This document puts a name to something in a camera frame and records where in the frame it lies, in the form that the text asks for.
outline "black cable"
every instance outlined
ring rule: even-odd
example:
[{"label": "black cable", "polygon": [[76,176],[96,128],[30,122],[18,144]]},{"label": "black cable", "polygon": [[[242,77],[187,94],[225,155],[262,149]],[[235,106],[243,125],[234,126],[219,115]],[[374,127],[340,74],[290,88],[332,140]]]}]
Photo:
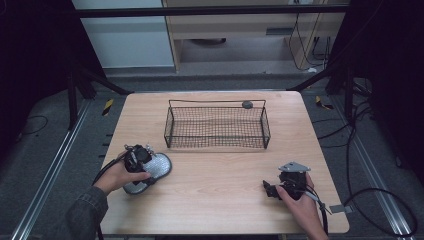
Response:
[{"label": "black cable", "polygon": [[312,121],[312,123],[319,123],[319,122],[326,122],[326,121],[341,121],[342,119],[340,118],[327,118],[327,119],[320,119],[320,120],[316,120],[316,121]]},{"label": "black cable", "polygon": [[356,81],[353,81],[353,85],[355,86],[355,92],[363,97],[371,97],[372,92],[368,90],[368,86],[366,85],[367,82],[365,82],[365,86],[362,86],[361,84],[357,83]]},{"label": "black cable", "polygon": [[[312,67],[321,66],[322,64],[318,64],[318,65],[317,65],[317,64],[313,64],[313,63],[311,63],[311,62],[308,60],[308,57],[306,56],[306,50],[305,50],[305,47],[304,47],[303,42],[302,42],[302,39],[301,39],[301,37],[300,37],[300,32],[299,32],[299,28],[298,28],[298,22],[299,22],[299,13],[297,13],[297,14],[296,14],[296,21],[295,21],[295,23],[294,23],[293,31],[292,31],[292,33],[290,34],[290,38],[289,38],[289,42],[288,42],[288,44],[289,44],[289,50],[290,50],[290,53],[291,53],[291,55],[292,55],[292,57],[293,57],[293,60],[295,59],[295,57],[294,57],[294,54],[293,54],[293,51],[292,51],[292,48],[291,48],[291,40],[292,40],[292,37],[293,37],[293,33],[295,32],[295,30],[297,30],[297,33],[298,33],[298,36],[299,36],[299,42],[300,42],[300,45],[301,45],[302,50],[303,50],[303,56],[305,57],[306,61],[307,61],[310,65],[312,65]],[[302,69],[302,68],[300,68],[299,66],[297,66],[296,61],[294,61],[294,65],[295,65],[295,67],[296,67],[298,70],[301,70],[301,71],[307,70],[307,68],[306,68],[306,69]]]},{"label": "black cable", "polygon": [[331,37],[327,37],[327,44],[325,46],[324,53],[316,54],[315,49],[318,45],[319,39],[320,39],[320,37],[314,38],[314,47],[312,48],[312,56],[314,57],[315,60],[324,61],[323,65],[324,65],[324,68],[325,68],[326,60],[328,60],[328,56],[330,55],[330,39],[331,39]]},{"label": "black cable", "polygon": [[325,145],[321,145],[321,148],[338,148],[338,147],[345,147],[347,146],[347,143],[342,144],[342,145],[333,145],[333,146],[325,146]]},{"label": "black cable", "polygon": [[357,196],[359,196],[359,195],[361,195],[361,194],[363,194],[363,193],[366,193],[366,192],[383,192],[383,193],[386,193],[386,194],[388,194],[388,195],[390,195],[390,196],[392,196],[392,197],[394,197],[394,198],[396,198],[396,200],[398,201],[398,202],[400,202],[402,205],[403,205],[403,207],[406,209],[406,211],[408,211],[408,213],[409,213],[409,215],[412,217],[412,221],[413,221],[413,223],[414,223],[414,225],[413,225],[413,228],[412,228],[412,230],[411,230],[411,232],[410,233],[407,233],[407,234],[397,234],[397,233],[393,233],[393,232],[391,232],[391,231],[388,231],[388,230],[386,230],[386,229],[384,229],[383,227],[381,227],[380,225],[378,225],[377,223],[375,223],[374,221],[372,221],[368,216],[366,216],[363,212],[362,212],[362,210],[360,209],[360,208],[358,208],[357,206],[357,210],[359,211],[359,213],[361,213],[361,215],[369,222],[369,223],[371,223],[374,227],[376,227],[376,228],[378,228],[379,230],[381,230],[382,232],[384,232],[384,233],[386,233],[386,234],[388,234],[388,235],[391,235],[391,236],[393,236],[393,237],[402,237],[402,238],[405,238],[405,237],[412,237],[416,232],[417,232],[417,230],[418,230],[418,220],[417,220],[417,218],[416,218],[416,216],[414,215],[414,213],[413,213],[413,211],[411,210],[411,208],[405,203],[405,201],[403,201],[399,196],[397,196],[396,194],[394,194],[394,193],[392,193],[392,192],[389,192],[389,191],[387,191],[387,190],[385,190],[385,189],[381,189],[381,188],[365,188],[365,189],[362,189],[362,190],[360,190],[360,191],[358,191],[358,192],[356,192],[355,194],[351,194],[351,196],[343,203],[343,206],[346,206],[349,202],[353,202],[353,200],[354,200],[354,198],[355,197],[357,197]]},{"label": "black cable", "polygon": [[310,194],[314,195],[317,198],[317,201],[315,199],[313,199],[314,201],[316,201],[319,205],[319,209],[321,211],[321,216],[322,216],[322,228],[324,229],[325,234],[328,236],[328,219],[327,219],[327,212],[331,215],[331,212],[328,211],[325,207],[325,204],[323,202],[321,202],[321,199],[318,196],[318,193],[315,191],[314,188],[312,188],[311,186],[309,186],[308,184],[306,184],[306,189],[305,192],[309,192]]},{"label": "black cable", "polygon": [[[356,121],[359,117],[363,116],[366,113],[369,113],[369,107],[363,109],[361,112],[357,112],[359,109],[359,106],[361,106],[362,104],[367,103],[368,101],[364,101],[361,104],[358,105],[358,107],[355,109],[355,113],[354,113],[354,121],[352,121],[352,130],[351,133],[349,134],[349,138],[348,138],[348,143],[347,143],[347,148],[346,148],[346,178],[347,178],[347,185],[348,185],[348,191],[349,191],[349,198],[345,201],[345,203],[343,204],[344,206],[346,206],[347,203],[352,202],[354,204],[354,206],[356,207],[357,211],[362,215],[362,217],[364,217],[371,225],[373,225],[374,227],[376,227],[377,229],[381,230],[382,232],[393,236],[393,237],[411,237],[413,236],[417,229],[418,229],[418,221],[415,217],[415,215],[413,214],[412,210],[408,207],[408,205],[398,196],[396,196],[395,194],[384,190],[384,189],[379,189],[379,188],[365,188],[363,190],[360,190],[358,192],[356,192],[355,194],[352,193],[352,184],[350,182],[350,144],[356,134]],[[384,229],[383,227],[381,227],[380,225],[378,225],[377,223],[375,223],[374,221],[372,221],[362,210],[361,208],[358,206],[358,204],[355,202],[354,198],[362,193],[365,192],[369,192],[369,191],[380,191],[380,192],[384,192],[386,194],[389,194],[393,197],[395,197],[404,207],[405,209],[408,211],[408,213],[411,215],[413,223],[414,223],[414,227],[412,228],[412,231],[408,234],[397,234],[397,233],[393,233],[391,231],[388,231],[386,229]]]},{"label": "black cable", "polygon": [[37,133],[37,132],[43,130],[47,126],[47,123],[49,123],[49,119],[47,117],[45,117],[45,116],[42,116],[42,115],[36,115],[36,116],[28,117],[27,120],[33,119],[33,118],[44,118],[44,120],[45,120],[44,125],[41,126],[39,129],[34,130],[32,132],[23,132],[22,135],[29,135],[29,134]]},{"label": "black cable", "polygon": [[[308,59],[308,56],[306,56],[305,46],[303,45],[303,41],[302,41],[302,38],[301,38],[301,36],[300,36],[298,20],[299,20],[299,13],[296,15],[296,22],[295,22],[295,26],[294,26],[294,28],[293,28],[293,32],[294,32],[294,29],[296,29],[296,30],[297,30],[297,35],[298,35],[298,37],[299,37],[300,45],[302,46],[302,50],[303,50],[303,56],[305,57],[306,61],[307,61],[307,62],[308,62],[308,63],[309,63],[312,67],[324,66],[324,68],[325,68],[325,67],[326,67],[326,59],[327,59],[327,57],[329,56],[329,48],[330,48],[330,47],[329,47],[329,44],[330,44],[330,37],[327,37],[327,44],[326,44],[326,47],[325,47],[325,52],[324,52],[324,54],[322,54],[322,55],[324,55],[324,58],[323,58],[323,59],[317,59],[317,60],[323,60],[323,63],[322,63],[322,64],[316,64],[316,63],[312,63],[312,62],[310,62],[310,61],[309,61],[309,59]],[[289,48],[290,48],[290,52],[291,52],[290,43],[291,43],[291,38],[292,38],[292,36],[293,36],[293,32],[292,32],[292,34],[290,35],[290,39],[289,39]],[[315,57],[315,48],[316,48],[316,46],[317,46],[317,44],[318,44],[319,37],[315,37],[313,41],[314,41],[314,47],[313,47],[313,49],[312,49],[312,56],[316,59],[316,57]]]},{"label": "black cable", "polygon": [[343,61],[343,57],[345,57],[344,55],[346,54],[346,52],[352,48],[352,45],[357,44],[357,39],[361,36],[362,32],[365,31],[365,29],[367,28],[367,26],[370,24],[370,22],[374,19],[374,17],[377,15],[378,11],[380,10],[380,8],[383,5],[384,0],[380,0],[380,2],[378,3],[379,5],[376,7],[375,11],[371,14],[371,16],[366,20],[366,22],[360,27],[360,29],[356,32],[356,34],[354,36],[352,36],[349,39],[349,42],[347,42],[345,44],[345,46],[336,54],[334,55],[334,57],[331,57],[327,64],[326,64],[326,70],[327,71],[322,71],[317,73],[315,76],[312,76],[311,78],[309,78],[308,80],[294,86],[291,88],[288,88],[287,91],[302,91],[303,89],[305,89],[306,87],[310,86],[311,84],[314,84],[315,82],[321,80],[324,77],[328,77],[329,75],[331,75],[335,69],[337,69],[338,67],[343,67],[341,65],[341,63],[345,62]]},{"label": "black cable", "polygon": [[346,127],[348,127],[348,126],[349,126],[349,123],[347,123],[346,125],[344,125],[343,127],[339,128],[339,129],[335,130],[334,132],[331,132],[331,133],[329,133],[329,134],[327,134],[327,135],[324,135],[324,136],[318,137],[317,139],[318,139],[318,140],[321,140],[321,139],[324,139],[324,138],[327,138],[327,137],[333,136],[334,134],[336,134],[336,133],[338,133],[338,132],[342,131],[343,129],[345,129],[345,128],[346,128]]},{"label": "black cable", "polygon": [[[111,168],[113,165],[117,164],[119,161],[121,161],[122,159],[124,159],[125,154],[122,154],[121,156],[119,156],[116,159],[113,159],[112,161],[110,161],[108,164],[106,164],[106,166],[104,166],[99,173],[97,173],[96,177],[93,180],[93,183],[91,185],[94,185],[101,176],[103,176],[103,174],[109,169]],[[103,237],[103,233],[102,233],[102,228],[100,227],[100,225],[97,228],[97,237],[99,238],[99,240],[104,240]]]}]

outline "floor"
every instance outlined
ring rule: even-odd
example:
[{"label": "floor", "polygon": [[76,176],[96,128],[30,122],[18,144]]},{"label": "floor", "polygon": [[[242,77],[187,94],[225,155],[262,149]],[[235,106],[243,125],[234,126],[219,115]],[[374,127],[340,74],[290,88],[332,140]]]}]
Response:
[{"label": "floor", "polygon": [[[178,72],[163,74],[146,74],[133,78],[114,76],[110,81],[119,86],[143,91],[185,91],[185,90],[243,90],[243,89],[286,89],[308,79],[314,71],[323,69],[322,49],[323,42],[318,42],[315,54],[310,55],[310,61],[319,66],[312,69],[298,69],[292,61],[290,49],[281,37],[252,38],[252,39],[227,39],[223,44],[216,44],[213,40],[186,41],[181,56],[181,68]],[[314,124],[317,136],[324,136],[336,127],[343,126],[343,112],[340,101],[341,95],[327,96],[324,87],[328,80],[323,79],[302,92],[305,105]],[[37,218],[28,225],[28,239],[38,239],[46,226],[52,224],[58,216],[64,213],[75,196],[81,189],[88,187],[87,179],[92,179],[101,166],[102,157],[107,151],[110,134],[120,114],[125,97],[116,96],[110,90],[96,85],[98,96],[94,101],[87,103],[78,99],[80,109],[88,105],[89,111],[78,136],[73,139],[72,149],[64,152],[65,159],[56,167],[61,171],[56,176],[51,176],[53,183],[50,194],[40,202],[41,208],[36,211]],[[331,105],[334,110],[325,106],[317,106],[316,96],[321,96],[323,105]],[[105,102],[114,98],[114,107],[107,117],[101,116]],[[66,92],[58,93],[48,99],[40,101],[34,107],[33,114],[38,117],[28,120],[27,133],[16,143],[16,149],[10,156],[14,164],[1,169],[0,192],[0,239],[9,239],[8,236],[16,229],[24,214],[32,206],[34,196],[46,173],[52,166],[51,159],[60,150],[61,143],[67,133],[68,113]],[[355,98],[359,105],[364,99]],[[393,153],[381,135],[372,114],[366,115],[358,121],[358,138],[352,145],[350,170],[355,190],[367,186],[381,185],[377,178],[381,178],[383,185],[399,196],[407,198],[408,204],[416,214],[419,222],[424,219],[420,206],[424,201],[424,189],[420,186],[410,171],[399,169],[393,159]],[[346,199],[346,165],[344,150],[335,148],[335,145],[345,143],[349,130],[344,129],[331,138],[320,140],[323,153],[329,165],[332,177],[341,199]],[[370,200],[370,197],[358,199],[368,213],[379,214],[376,221],[387,222],[387,212],[376,209],[382,205],[385,197]],[[383,234],[370,226],[367,221],[358,216],[357,212],[348,214],[351,230],[347,234],[332,235],[331,239],[394,239],[395,237]],[[391,229],[390,221],[385,227]],[[421,226],[414,238],[424,239]],[[305,236],[289,235],[288,239],[305,239]],[[106,239],[145,239],[153,240],[151,236],[125,236],[108,237]]]}]

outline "hand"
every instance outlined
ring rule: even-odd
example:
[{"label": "hand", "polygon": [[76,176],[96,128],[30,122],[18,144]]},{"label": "hand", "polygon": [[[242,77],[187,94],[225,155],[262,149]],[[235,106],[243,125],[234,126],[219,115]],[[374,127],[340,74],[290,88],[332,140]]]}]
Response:
[{"label": "hand", "polygon": [[[306,182],[311,188],[314,188],[314,183],[308,173],[306,173]],[[289,208],[297,224],[305,230],[309,239],[328,239],[328,236],[322,228],[315,201],[312,198],[303,194],[302,197],[296,201],[291,198],[287,191],[281,186],[276,186],[276,189],[278,195],[280,195],[281,199],[283,199],[284,203]]]},{"label": "hand", "polygon": [[130,173],[125,168],[124,161],[119,161],[112,167],[110,167],[94,184],[95,187],[100,188],[106,195],[109,195],[112,191],[115,191],[125,184],[142,181],[150,177],[148,172]]}]

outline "wire mesh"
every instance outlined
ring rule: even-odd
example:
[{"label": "wire mesh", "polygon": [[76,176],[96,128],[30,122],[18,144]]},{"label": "wire mesh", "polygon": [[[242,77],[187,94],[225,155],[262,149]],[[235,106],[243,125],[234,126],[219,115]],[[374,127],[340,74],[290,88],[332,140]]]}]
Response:
[{"label": "wire mesh", "polygon": [[[188,103],[191,106],[172,106],[175,101],[179,105]],[[219,106],[229,103],[232,106]],[[265,100],[169,102],[165,126],[168,148],[223,146],[266,149],[270,138]]]}]

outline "gray sleeve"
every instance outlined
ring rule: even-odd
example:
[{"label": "gray sleeve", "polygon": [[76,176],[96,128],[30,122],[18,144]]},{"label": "gray sleeve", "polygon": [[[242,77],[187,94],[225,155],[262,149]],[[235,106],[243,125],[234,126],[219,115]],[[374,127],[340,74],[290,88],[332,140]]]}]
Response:
[{"label": "gray sleeve", "polygon": [[97,228],[107,209],[106,194],[97,187],[91,187],[77,198],[43,240],[95,239]]}]

